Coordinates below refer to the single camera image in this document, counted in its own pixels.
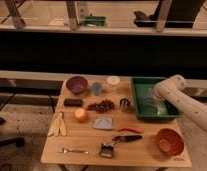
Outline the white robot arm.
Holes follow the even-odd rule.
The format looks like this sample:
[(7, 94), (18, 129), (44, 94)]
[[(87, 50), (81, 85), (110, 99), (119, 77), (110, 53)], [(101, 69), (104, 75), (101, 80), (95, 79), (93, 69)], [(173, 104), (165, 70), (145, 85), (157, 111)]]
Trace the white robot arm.
[(158, 82), (153, 88), (153, 98), (167, 100), (207, 133), (207, 106), (184, 94), (186, 80), (181, 75)]

